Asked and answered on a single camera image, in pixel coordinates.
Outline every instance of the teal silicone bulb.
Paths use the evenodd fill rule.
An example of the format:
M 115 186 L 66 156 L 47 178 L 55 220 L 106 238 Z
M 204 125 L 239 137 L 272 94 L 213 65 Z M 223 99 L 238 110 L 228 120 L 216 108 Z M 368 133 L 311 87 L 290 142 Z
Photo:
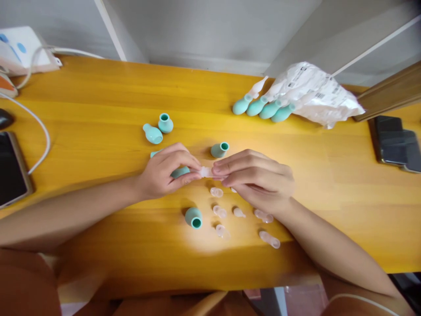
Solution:
M 266 105 L 259 116 L 261 119 L 269 119 L 275 115 L 276 111 L 281 107 L 282 102 L 280 100 L 275 100 L 268 105 Z
M 210 149 L 211 150 L 210 153 L 215 158 L 222 158 L 225 156 L 228 149 L 229 149 L 228 143 L 222 142 L 220 144 L 213 145 L 212 148 Z
M 156 127 L 153 127 L 150 124 L 145 124 L 143 125 L 143 130 L 145 131 L 146 139 L 151 143 L 159 144 L 162 141 L 162 133 Z
M 199 229 L 202 227 L 202 213 L 198 208 L 189 208 L 184 215 L 187 224 L 189 224 L 194 229 Z
M 276 111 L 275 115 L 271 117 L 272 122 L 282 122 L 285 121 L 291 113 L 295 110 L 295 105 L 289 104 L 284 108 L 280 108 Z
M 238 100 L 232 107 L 232 112 L 235 115 L 243 114 L 249 107 L 250 102 L 253 100 L 253 97 L 249 94 L 246 94 L 243 99 Z
M 178 168 L 176 170 L 174 170 L 171 174 L 171 176 L 174 179 L 177 179 L 179 176 L 182 176 L 183 174 L 189 173 L 190 169 L 187 166 L 184 166 L 182 168 Z
M 161 130 L 161 132 L 165 134 L 170 133 L 174 128 L 174 123 L 172 122 L 170 116 L 167 113 L 162 113 L 159 116 L 158 127 Z
M 249 108 L 247 109 L 247 115 L 248 116 L 255 116 L 262 111 L 264 105 L 268 102 L 268 98 L 261 97 L 259 100 L 254 101 L 252 104 L 249 105 Z

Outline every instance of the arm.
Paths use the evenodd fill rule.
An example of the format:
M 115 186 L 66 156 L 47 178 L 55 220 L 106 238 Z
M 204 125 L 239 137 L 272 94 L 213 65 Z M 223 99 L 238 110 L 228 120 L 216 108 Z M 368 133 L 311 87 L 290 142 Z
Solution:
M 193 172 L 173 179 L 170 174 L 180 165 L 201 168 L 199 161 L 176 143 L 150 159 L 141 175 L 66 193 L 13 213 L 0 220 L 0 248 L 52 250 L 118 210 L 160 198 L 200 178 Z
M 368 253 L 291 197 L 294 180 L 288 166 L 246 150 L 215 162 L 212 171 L 228 175 L 224 186 L 233 187 L 252 206 L 273 214 L 286 226 L 319 267 L 329 298 L 356 294 L 401 315 L 412 315 L 405 299 Z

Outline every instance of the power cord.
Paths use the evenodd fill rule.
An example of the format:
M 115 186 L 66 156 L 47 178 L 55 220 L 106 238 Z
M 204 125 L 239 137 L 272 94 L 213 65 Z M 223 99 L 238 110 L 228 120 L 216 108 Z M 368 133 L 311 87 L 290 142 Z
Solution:
M 15 99 L 12 99 L 11 97 L 7 96 L 6 94 L 0 92 L 0 96 L 9 99 L 10 101 L 12 101 L 13 103 L 17 104 L 18 106 L 20 106 L 21 108 L 23 108 L 25 111 L 27 111 L 30 115 L 32 115 L 34 117 L 35 120 L 37 120 L 37 122 L 41 125 L 41 127 L 44 130 L 45 133 L 45 139 L 46 139 L 46 148 L 44 151 L 44 154 L 41 156 L 41 158 L 38 160 L 38 162 L 31 168 L 31 170 L 28 172 L 28 174 L 30 175 L 31 173 L 34 172 L 34 170 L 45 160 L 45 158 L 47 157 L 48 153 L 50 152 L 50 148 L 51 148 L 51 140 L 50 140 L 50 134 L 48 133 L 47 128 L 45 127 L 44 123 L 39 119 L 38 116 L 35 115 L 34 112 L 32 112 L 31 110 L 29 110 L 26 106 L 24 106 L 22 103 L 17 102 Z
M 94 57 L 94 58 L 98 58 L 98 59 L 105 59 L 102 56 L 91 54 L 91 53 L 88 53 L 88 52 L 85 52 L 85 51 L 82 51 L 82 50 L 76 50 L 76 49 L 73 49 L 73 48 L 62 48 L 62 47 L 56 47 L 56 46 L 52 46 L 52 45 L 40 46 L 32 54 L 31 65 L 29 67 L 28 73 L 27 73 L 25 79 L 16 87 L 16 89 L 18 89 L 18 90 L 22 89 L 28 83 L 28 81 L 29 81 L 29 79 L 31 78 L 31 75 L 32 75 L 35 60 L 38 57 L 38 54 L 43 49 L 49 49 L 53 54 L 54 53 L 64 53 L 64 52 L 66 52 L 66 53 L 75 53 L 75 54 L 79 54 L 79 55 L 85 55 L 85 56 Z

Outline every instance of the person's right hand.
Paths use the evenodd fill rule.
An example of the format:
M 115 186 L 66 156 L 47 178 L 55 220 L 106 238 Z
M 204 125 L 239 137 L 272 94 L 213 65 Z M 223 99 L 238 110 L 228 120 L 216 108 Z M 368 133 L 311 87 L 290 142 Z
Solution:
M 269 214 L 281 212 L 295 190 L 289 166 L 251 149 L 216 161 L 212 172 L 228 176 L 223 186 L 234 188 L 252 206 Z

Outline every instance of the wooden frame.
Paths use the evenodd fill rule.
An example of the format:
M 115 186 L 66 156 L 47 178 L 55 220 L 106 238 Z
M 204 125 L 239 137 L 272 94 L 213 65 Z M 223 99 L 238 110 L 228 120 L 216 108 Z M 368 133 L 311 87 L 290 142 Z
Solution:
M 369 88 L 358 97 L 366 110 L 354 116 L 357 122 L 366 121 L 390 110 L 421 101 L 421 61 L 390 76 Z

